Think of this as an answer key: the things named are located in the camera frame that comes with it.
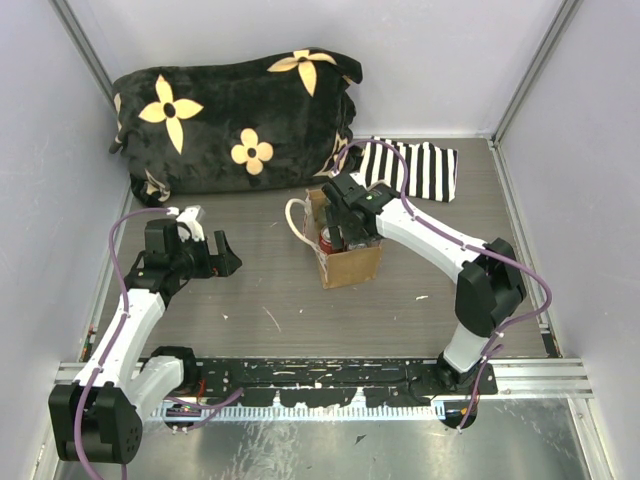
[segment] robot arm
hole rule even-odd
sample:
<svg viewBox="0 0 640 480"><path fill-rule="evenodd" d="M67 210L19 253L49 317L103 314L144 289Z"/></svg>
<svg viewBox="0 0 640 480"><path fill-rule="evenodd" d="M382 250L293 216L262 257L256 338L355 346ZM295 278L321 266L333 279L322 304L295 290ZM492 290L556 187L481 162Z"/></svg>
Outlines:
<svg viewBox="0 0 640 480"><path fill-rule="evenodd" d="M82 442L91 462L130 462L140 445L142 423L162 400L171 392L187 394L197 388L200 372L190 348L160 347L140 374L135 379L132 376L153 327L186 282L227 277L242 265L222 231L214 233L218 254L209 254L199 222L203 213L199 206L189 207L176 219L147 223L145 249L125 277L129 317L124 327L118 332L124 312L121 297L89 362L71 385L56 385L49 397L56 447L62 460L78 460L73 437L75 410L107 345L113 343L91 388L82 421Z"/></svg>
<svg viewBox="0 0 640 480"><path fill-rule="evenodd" d="M442 270L456 285L455 312L459 324L438 359L439 376L449 388L463 383L482 357L494 330L526 297L520 272L443 238L413 219L399 193L385 184L367 190L359 173L341 173L323 187L329 200L327 218L337 218L340 233L332 243L362 243L388 238L407 246ZM497 239L491 244L469 237L409 204L421 218L464 245L493 250L515 259L513 248Z"/></svg>

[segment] wall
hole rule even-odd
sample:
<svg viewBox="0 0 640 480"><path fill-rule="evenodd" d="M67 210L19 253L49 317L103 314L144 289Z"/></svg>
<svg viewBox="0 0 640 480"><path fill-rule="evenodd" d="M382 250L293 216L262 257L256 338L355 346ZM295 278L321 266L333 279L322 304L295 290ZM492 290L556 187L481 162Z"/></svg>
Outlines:
<svg viewBox="0 0 640 480"><path fill-rule="evenodd" d="M356 131L408 137L493 132L560 3L70 1L112 79L322 46L364 65Z"/></svg>
<svg viewBox="0 0 640 480"><path fill-rule="evenodd" d="M0 477L30 474L127 188L115 119L48 2L0 15Z"/></svg>
<svg viewBox="0 0 640 480"><path fill-rule="evenodd" d="M584 2L503 143L562 345L584 358L629 479L640 467L639 31L637 2Z"/></svg>

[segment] brown cardboard bag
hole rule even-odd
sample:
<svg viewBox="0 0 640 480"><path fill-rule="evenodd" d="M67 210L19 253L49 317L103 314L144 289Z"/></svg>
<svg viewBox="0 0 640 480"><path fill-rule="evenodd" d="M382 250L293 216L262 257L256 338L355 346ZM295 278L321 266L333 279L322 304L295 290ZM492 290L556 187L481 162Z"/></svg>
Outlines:
<svg viewBox="0 0 640 480"><path fill-rule="evenodd" d="M293 204L304 206L303 233L299 232L291 220L290 209ZM331 255L327 255L318 246L320 232L325 226L321 212L326 204L327 198L322 190L307 190L305 201L291 199L285 207L285 215L291 230L316 254L322 286L324 288L345 287L373 280L376 278L382 259L381 244Z"/></svg>

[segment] white scrap on table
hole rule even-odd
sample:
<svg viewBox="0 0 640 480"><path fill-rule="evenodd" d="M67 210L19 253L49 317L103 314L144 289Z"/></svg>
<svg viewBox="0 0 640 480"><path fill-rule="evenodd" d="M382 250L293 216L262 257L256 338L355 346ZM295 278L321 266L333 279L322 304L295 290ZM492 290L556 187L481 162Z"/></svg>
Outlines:
<svg viewBox="0 0 640 480"><path fill-rule="evenodd" d="M278 321L274 318L273 315L271 315L271 312L269 310L267 310L265 307L262 307L262 309L267 312L267 315L269 315L271 317L271 320L273 320L273 323L276 324L276 327L278 327L278 331L282 332L282 329L280 328L280 325L278 325Z"/></svg>

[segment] black and white striped cloth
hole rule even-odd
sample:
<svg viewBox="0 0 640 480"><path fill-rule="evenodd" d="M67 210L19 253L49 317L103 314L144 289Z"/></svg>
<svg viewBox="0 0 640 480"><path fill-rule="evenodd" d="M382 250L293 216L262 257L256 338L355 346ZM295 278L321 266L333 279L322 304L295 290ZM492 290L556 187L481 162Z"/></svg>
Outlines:
<svg viewBox="0 0 640 480"><path fill-rule="evenodd" d="M438 202L450 202L455 198L458 178L458 151L439 148L432 143L408 144L379 137L396 148L407 160L409 181L405 193L411 197L426 198ZM360 174L367 186L384 180L400 191L403 168L391 150L383 145L368 143L360 164Z"/></svg>

